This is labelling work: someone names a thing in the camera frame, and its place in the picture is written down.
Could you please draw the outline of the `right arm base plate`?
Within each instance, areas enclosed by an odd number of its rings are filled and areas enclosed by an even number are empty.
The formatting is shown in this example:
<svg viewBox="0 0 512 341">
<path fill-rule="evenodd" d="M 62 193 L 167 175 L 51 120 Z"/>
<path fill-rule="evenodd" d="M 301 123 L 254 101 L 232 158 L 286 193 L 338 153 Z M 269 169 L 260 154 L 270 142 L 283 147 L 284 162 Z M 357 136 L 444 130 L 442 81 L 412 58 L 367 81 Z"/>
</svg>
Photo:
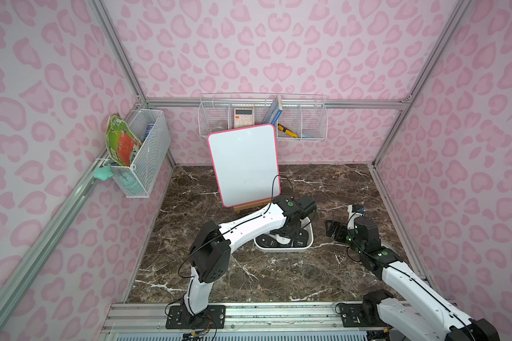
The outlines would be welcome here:
<svg viewBox="0 0 512 341">
<path fill-rule="evenodd" d="M 362 303 L 336 304 L 334 311 L 341 318 L 344 328 L 385 328 L 388 325 L 379 318 L 366 317 Z"/>
</svg>

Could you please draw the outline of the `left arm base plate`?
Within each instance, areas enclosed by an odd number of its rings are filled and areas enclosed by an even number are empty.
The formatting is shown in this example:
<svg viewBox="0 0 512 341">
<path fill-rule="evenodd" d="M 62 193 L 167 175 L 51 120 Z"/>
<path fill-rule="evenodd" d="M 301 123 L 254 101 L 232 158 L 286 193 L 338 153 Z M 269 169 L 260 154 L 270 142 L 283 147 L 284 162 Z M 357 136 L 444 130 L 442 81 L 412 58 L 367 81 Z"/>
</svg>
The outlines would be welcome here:
<svg viewBox="0 0 512 341">
<path fill-rule="evenodd" d="M 223 329 L 225 325 L 226 307 L 224 305 L 210 305 L 202 312 L 192 315 L 183 305 L 169 307 L 166 319 L 166 329 Z"/>
</svg>

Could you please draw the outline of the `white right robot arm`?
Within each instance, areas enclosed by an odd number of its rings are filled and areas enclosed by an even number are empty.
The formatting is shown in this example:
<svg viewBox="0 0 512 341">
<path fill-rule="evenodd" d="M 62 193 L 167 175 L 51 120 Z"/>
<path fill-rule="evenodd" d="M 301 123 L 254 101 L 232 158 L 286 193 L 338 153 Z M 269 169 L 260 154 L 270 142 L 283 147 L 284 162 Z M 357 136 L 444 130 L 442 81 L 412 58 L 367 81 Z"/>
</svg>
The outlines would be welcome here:
<svg viewBox="0 0 512 341">
<path fill-rule="evenodd" d="M 447 301 L 425 283 L 392 249 L 383 246 L 375 221 L 356 212 L 347 223 L 325 222 L 327 236 L 346 244 L 363 266 L 398 292 L 405 306 L 385 289 L 364 296 L 359 313 L 339 304 L 340 315 L 364 326 L 387 325 L 409 340 L 499 340 L 497 329 L 486 319 L 476 320 Z"/>
</svg>

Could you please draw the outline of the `white plastic storage box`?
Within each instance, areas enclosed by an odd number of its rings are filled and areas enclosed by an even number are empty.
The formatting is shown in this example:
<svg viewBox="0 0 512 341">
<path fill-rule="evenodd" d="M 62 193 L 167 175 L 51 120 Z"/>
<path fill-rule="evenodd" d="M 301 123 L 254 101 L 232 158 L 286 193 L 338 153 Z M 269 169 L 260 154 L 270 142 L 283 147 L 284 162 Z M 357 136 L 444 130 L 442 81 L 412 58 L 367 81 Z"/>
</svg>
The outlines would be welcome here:
<svg viewBox="0 0 512 341">
<path fill-rule="evenodd" d="M 254 238 L 255 247 L 267 253 L 288 253 L 307 251 L 314 244 L 314 234 L 309 217 L 302 220 L 297 239 L 280 237 L 277 234 L 261 234 Z"/>
</svg>

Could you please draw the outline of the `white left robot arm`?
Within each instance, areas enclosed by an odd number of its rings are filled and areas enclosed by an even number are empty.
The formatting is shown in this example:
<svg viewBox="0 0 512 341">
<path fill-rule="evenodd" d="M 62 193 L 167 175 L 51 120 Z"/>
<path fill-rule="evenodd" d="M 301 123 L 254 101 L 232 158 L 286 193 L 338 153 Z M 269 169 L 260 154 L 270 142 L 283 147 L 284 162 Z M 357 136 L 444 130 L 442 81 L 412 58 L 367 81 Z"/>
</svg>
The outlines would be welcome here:
<svg viewBox="0 0 512 341">
<path fill-rule="evenodd" d="M 307 227 L 316 210 L 316 203 L 310 196 L 300 199 L 277 196 L 261 210 L 238 220 L 205 223 L 186 259 L 191 274 L 182 311 L 192 317 L 208 308 L 213 283 L 225 275 L 231 254 L 244 244 L 256 241 L 268 249 L 307 247 L 310 239 Z"/>
</svg>

